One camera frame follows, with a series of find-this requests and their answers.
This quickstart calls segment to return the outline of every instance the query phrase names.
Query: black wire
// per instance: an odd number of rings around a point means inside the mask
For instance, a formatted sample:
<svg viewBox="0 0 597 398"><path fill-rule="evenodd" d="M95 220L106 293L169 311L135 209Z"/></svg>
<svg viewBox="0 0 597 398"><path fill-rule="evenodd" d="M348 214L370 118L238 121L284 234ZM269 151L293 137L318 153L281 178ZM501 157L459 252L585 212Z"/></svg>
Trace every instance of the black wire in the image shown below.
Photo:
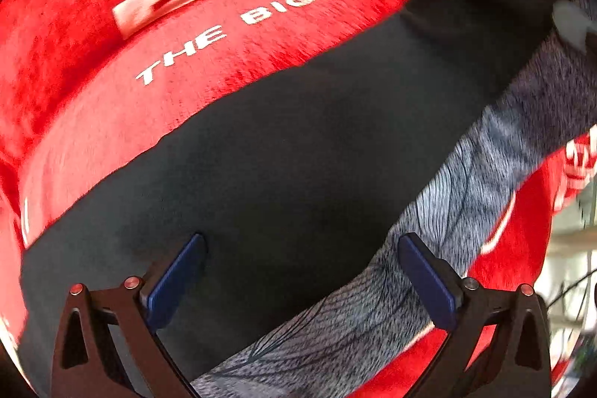
<svg viewBox="0 0 597 398"><path fill-rule="evenodd" d="M559 301L561 298L563 298L567 293L569 293L569 291L571 291L572 289L574 289L578 284L580 284L581 282L585 281L586 279L588 279L590 276L593 275L593 273L597 272L597 269L593 269L591 270L589 273L587 273L587 275L585 275L584 277L581 277L580 279L578 279L576 282L574 282L572 285L569 285L566 290L562 291L559 293L559 295L556 296L556 298L554 300L552 300L550 302L550 304L547 306L547 308L549 309L552 305L554 305L557 301Z"/></svg>

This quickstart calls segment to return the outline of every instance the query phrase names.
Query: black fabric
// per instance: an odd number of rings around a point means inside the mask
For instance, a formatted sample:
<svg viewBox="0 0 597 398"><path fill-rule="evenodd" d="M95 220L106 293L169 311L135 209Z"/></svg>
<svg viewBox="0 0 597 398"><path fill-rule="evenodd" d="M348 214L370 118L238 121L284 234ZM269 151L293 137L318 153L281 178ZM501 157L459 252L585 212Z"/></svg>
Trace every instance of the black fabric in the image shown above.
<svg viewBox="0 0 597 398"><path fill-rule="evenodd" d="M45 396L67 289L118 285L200 231L204 276L161 336L196 378L360 273L550 30L555 0L411 0L194 115L25 255L23 367Z"/></svg>

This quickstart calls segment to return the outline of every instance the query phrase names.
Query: gray patterned fabric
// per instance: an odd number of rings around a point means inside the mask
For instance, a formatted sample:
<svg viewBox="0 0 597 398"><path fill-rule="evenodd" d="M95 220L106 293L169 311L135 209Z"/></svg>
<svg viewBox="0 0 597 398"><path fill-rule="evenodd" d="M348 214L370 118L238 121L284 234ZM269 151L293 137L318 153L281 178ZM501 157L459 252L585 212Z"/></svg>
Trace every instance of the gray patterned fabric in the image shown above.
<svg viewBox="0 0 597 398"><path fill-rule="evenodd" d="M575 3L597 20L597 0ZM205 398L346 396L429 323L399 268L399 236L416 231L463 275L512 192L596 122L597 63L552 34L462 137L361 275L193 386Z"/></svg>

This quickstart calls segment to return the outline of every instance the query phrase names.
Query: silver screw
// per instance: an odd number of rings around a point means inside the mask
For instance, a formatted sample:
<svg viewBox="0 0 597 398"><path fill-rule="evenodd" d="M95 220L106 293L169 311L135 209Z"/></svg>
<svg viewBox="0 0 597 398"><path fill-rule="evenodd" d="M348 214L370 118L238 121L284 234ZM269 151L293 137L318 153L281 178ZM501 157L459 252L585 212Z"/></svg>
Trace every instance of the silver screw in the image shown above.
<svg viewBox="0 0 597 398"><path fill-rule="evenodd" d="M529 284L524 283L521 285L521 292L527 297L530 297L535 293L535 289L533 289Z"/></svg>
<svg viewBox="0 0 597 398"><path fill-rule="evenodd" d="M83 284L76 283L71 287L71 295L79 295L83 291Z"/></svg>
<svg viewBox="0 0 597 398"><path fill-rule="evenodd" d="M141 283L141 279L139 277L129 277L124 281L124 287L127 289L136 289L137 287L139 287L139 284Z"/></svg>
<svg viewBox="0 0 597 398"><path fill-rule="evenodd" d="M462 279L462 283L470 291L475 291L479 288L479 282L477 282L473 277L465 277Z"/></svg>

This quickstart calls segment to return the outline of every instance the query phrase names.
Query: blue gripper pad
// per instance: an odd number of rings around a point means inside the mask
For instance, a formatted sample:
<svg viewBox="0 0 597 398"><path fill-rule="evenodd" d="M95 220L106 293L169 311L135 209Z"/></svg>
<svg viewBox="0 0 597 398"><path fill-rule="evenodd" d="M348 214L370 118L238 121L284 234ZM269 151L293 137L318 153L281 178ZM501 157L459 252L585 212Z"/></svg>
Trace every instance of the blue gripper pad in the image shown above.
<svg viewBox="0 0 597 398"><path fill-rule="evenodd" d="M152 332L170 323L187 282L197 275L206 253L205 239L196 233L181 248L154 263L145 274L139 297L145 308L145 322Z"/></svg>
<svg viewBox="0 0 597 398"><path fill-rule="evenodd" d="M458 274L446 260L436 258L416 233L398 240L398 261L435 327L453 331L463 300Z"/></svg>

